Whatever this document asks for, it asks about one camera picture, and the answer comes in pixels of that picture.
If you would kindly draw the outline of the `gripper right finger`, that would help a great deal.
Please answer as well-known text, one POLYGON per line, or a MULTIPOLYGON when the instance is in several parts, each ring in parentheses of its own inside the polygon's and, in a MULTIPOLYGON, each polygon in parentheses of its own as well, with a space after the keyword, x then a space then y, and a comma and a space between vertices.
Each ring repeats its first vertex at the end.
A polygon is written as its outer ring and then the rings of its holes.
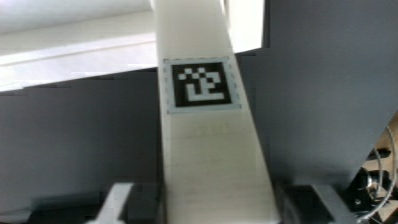
POLYGON ((358 224, 331 185, 281 185, 278 203, 281 224, 358 224))

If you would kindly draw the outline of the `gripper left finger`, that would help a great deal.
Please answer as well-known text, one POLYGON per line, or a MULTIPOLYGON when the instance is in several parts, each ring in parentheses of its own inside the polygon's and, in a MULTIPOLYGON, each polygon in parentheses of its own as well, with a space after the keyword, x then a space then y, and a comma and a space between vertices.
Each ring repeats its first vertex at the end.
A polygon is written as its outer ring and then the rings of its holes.
POLYGON ((116 182, 96 217, 88 224, 139 224, 153 221, 159 206, 159 186, 116 182))

